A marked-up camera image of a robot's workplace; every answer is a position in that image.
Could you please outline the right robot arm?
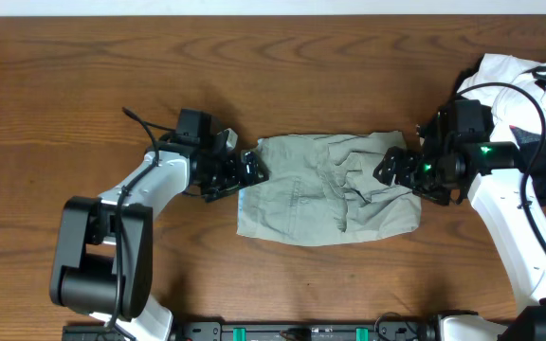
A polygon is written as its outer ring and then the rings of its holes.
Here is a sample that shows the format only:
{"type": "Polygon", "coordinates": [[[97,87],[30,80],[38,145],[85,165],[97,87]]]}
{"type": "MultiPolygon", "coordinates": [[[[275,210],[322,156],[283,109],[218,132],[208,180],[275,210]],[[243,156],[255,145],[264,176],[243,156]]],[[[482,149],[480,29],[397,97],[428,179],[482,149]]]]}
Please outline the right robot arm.
{"type": "Polygon", "coordinates": [[[516,142],[474,99],[453,100],[417,130],[419,152],[391,147],[373,177],[440,206],[468,201],[509,277],[518,315],[503,325],[470,311],[436,314],[418,340],[546,340],[546,217],[516,142]]]}

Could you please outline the khaki green shorts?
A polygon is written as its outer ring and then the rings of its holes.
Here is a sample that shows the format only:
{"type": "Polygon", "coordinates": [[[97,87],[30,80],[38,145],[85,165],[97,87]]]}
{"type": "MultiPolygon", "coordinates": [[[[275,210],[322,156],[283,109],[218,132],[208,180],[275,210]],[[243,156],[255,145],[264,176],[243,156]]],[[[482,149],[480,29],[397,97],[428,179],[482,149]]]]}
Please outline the khaki green shorts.
{"type": "Polygon", "coordinates": [[[399,131],[260,139],[254,151],[268,179],[240,191],[238,235],[325,246],[414,231],[421,222],[420,198],[373,177],[385,152],[405,145],[399,131]]]}

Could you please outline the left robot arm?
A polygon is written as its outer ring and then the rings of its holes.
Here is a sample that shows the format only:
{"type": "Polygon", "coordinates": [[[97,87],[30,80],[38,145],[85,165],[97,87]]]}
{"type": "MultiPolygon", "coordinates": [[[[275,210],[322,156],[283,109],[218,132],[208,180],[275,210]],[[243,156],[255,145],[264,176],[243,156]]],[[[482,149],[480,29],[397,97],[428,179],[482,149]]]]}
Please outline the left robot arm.
{"type": "Polygon", "coordinates": [[[238,135],[208,113],[183,109],[175,127],[155,136],[158,125],[123,112],[151,144],[119,184],[64,205],[49,296],[98,321],[65,327],[64,340],[173,339],[173,313],[151,294],[156,218],[191,187],[211,203],[268,179],[260,157],[238,150],[238,135]]]}

